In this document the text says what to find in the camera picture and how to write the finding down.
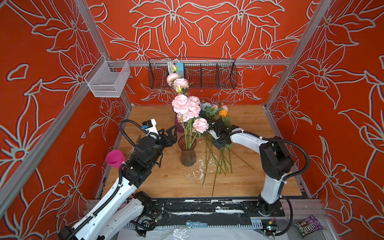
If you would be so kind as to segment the purple glass vase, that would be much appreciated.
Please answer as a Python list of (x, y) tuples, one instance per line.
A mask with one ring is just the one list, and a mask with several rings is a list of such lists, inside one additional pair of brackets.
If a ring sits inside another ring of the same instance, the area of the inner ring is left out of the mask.
[(178, 120), (175, 120), (175, 126), (178, 133), (184, 133), (184, 128), (182, 124), (178, 122)]

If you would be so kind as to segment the brown glass vase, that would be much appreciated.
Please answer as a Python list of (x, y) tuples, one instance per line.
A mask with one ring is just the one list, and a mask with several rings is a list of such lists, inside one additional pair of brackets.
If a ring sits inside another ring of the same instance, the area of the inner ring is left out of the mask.
[(194, 140), (192, 145), (189, 147), (186, 142), (186, 137), (182, 136), (178, 140), (178, 146), (181, 149), (180, 162), (185, 167), (191, 167), (196, 163), (197, 156), (195, 153), (195, 147), (197, 145), (197, 141)]

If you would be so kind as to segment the pink peony stem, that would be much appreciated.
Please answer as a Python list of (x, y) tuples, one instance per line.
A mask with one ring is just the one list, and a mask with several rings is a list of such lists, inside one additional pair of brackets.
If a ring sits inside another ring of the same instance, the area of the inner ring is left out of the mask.
[(200, 138), (209, 128), (209, 124), (204, 118), (196, 118), (192, 121), (192, 142), (196, 138)]

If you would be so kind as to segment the pale pink flower stem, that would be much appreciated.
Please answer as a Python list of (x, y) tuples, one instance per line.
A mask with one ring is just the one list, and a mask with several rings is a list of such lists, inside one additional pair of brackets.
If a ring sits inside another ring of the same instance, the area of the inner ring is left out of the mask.
[(200, 111), (188, 110), (188, 97), (186, 95), (178, 95), (172, 101), (172, 107), (174, 112), (177, 114), (177, 120), (182, 124), (185, 132), (187, 145), (190, 147), (192, 145), (192, 121), (196, 118), (199, 118)]

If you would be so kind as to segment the pink carnation stem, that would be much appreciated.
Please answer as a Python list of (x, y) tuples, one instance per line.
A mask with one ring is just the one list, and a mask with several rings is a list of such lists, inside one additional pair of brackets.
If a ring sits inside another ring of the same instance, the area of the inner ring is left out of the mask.
[(201, 110), (201, 108), (200, 108), (201, 101), (198, 97), (195, 97), (195, 96), (188, 97), (188, 104), (189, 104), (188, 110), (190, 112)]

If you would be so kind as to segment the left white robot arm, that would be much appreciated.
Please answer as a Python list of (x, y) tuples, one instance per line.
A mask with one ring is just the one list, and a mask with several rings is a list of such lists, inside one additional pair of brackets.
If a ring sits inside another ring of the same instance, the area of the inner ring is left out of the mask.
[[(125, 123), (133, 124), (145, 134), (138, 144), (125, 132)], [(152, 199), (144, 192), (137, 192), (137, 189), (152, 173), (154, 166), (161, 166), (164, 149), (177, 143), (177, 128), (172, 126), (158, 131), (153, 119), (142, 126), (125, 119), (119, 123), (119, 130), (132, 145), (133, 153), (120, 164), (119, 176), (106, 195), (74, 226), (65, 226), (60, 230), (59, 239), (109, 240), (129, 222), (134, 222), (137, 228), (144, 231), (154, 229), (154, 225), (145, 227), (139, 223)]]

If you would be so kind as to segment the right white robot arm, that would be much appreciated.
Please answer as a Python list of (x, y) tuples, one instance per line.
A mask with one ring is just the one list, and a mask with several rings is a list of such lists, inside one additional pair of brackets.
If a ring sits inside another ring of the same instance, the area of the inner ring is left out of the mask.
[[(209, 134), (214, 138), (214, 145), (218, 149), (235, 143), (260, 155), (262, 168), (266, 174), (263, 190), (258, 197), (258, 212), (262, 216), (269, 216), (275, 212), (287, 180), (304, 173), (310, 166), (310, 158), (305, 150), (289, 140), (261, 137), (235, 125), (228, 127), (221, 119), (210, 124)], [(303, 154), (306, 163), (301, 170), (291, 173), (294, 160), (287, 145), (297, 148)]]

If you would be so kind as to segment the mixed flower bunch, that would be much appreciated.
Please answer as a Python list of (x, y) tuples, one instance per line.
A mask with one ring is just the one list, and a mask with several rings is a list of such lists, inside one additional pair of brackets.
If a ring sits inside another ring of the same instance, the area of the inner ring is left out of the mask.
[(205, 101), (200, 104), (200, 108), (199, 116), (205, 119), (209, 125), (208, 130), (204, 133), (206, 151), (204, 178), (206, 178), (209, 166), (215, 166), (212, 186), (212, 194), (214, 194), (218, 176), (233, 173), (233, 156), (241, 160), (246, 166), (250, 167), (251, 165), (232, 150), (234, 145), (229, 139), (224, 139), (227, 136), (227, 130), (232, 126), (229, 108), (223, 103), (217, 105)]

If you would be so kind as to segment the pink plastic cup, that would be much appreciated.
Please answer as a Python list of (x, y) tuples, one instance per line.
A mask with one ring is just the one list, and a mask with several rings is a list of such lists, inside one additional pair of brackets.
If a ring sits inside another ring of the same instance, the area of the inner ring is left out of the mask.
[(115, 169), (118, 169), (125, 161), (126, 158), (124, 154), (119, 150), (113, 150), (109, 152), (106, 156), (107, 164)]

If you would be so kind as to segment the light blue box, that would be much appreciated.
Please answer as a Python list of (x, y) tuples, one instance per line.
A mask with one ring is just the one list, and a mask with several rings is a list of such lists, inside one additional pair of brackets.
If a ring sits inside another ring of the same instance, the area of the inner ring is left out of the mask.
[(177, 67), (177, 74), (180, 76), (180, 78), (185, 78), (185, 68), (183, 62), (177, 62), (175, 63), (175, 66)]

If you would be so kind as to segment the clear plastic bin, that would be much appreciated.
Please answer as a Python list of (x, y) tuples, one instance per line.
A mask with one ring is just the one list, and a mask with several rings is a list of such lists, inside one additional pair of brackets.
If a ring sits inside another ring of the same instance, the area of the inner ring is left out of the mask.
[(131, 75), (128, 61), (108, 61), (101, 56), (85, 76), (85, 81), (97, 98), (119, 98)]

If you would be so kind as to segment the purple candy bag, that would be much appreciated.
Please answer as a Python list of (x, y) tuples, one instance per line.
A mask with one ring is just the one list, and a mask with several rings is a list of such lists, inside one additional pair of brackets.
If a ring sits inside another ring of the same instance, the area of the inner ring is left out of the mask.
[(310, 216), (305, 220), (294, 224), (294, 226), (298, 229), (303, 239), (311, 233), (325, 230), (325, 228), (321, 225), (315, 216)]

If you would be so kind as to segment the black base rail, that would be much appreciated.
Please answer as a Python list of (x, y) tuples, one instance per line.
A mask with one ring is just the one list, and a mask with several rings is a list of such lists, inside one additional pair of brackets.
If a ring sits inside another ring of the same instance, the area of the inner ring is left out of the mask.
[(206, 228), (261, 230), (286, 213), (281, 203), (274, 207), (260, 206), (257, 197), (251, 198), (155, 198), (144, 207), (144, 213), (156, 221), (157, 230), (196, 224)]

